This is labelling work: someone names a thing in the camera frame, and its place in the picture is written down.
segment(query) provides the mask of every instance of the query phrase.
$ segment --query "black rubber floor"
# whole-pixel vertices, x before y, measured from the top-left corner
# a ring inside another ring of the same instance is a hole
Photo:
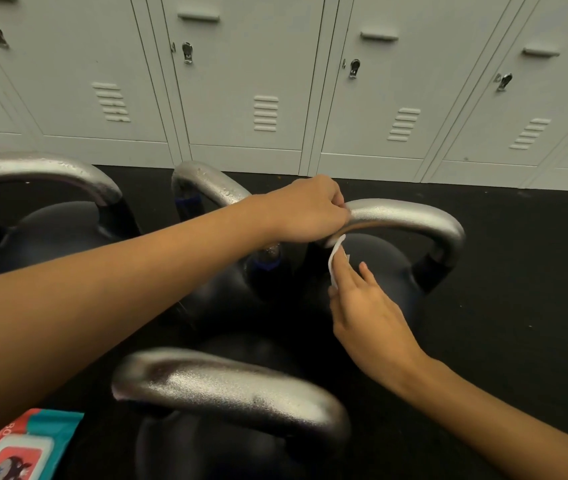
[[[103,168],[122,188],[150,232],[177,222],[170,171]],[[233,174],[254,193],[293,177]],[[464,226],[468,243],[456,270],[428,297],[424,348],[504,401],[568,432],[568,192],[341,180],[347,200],[395,198],[440,207]],[[0,186],[0,220],[81,192],[61,184]],[[377,230],[409,257],[428,242]],[[82,371],[40,406],[86,412],[57,479],[132,479],[139,418],[110,396],[109,379],[128,352],[188,343],[170,317],[151,322]],[[333,478],[492,479],[501,475],[448,433],[392,394],[345,376],[336,394],[353,424],[353,439]]]

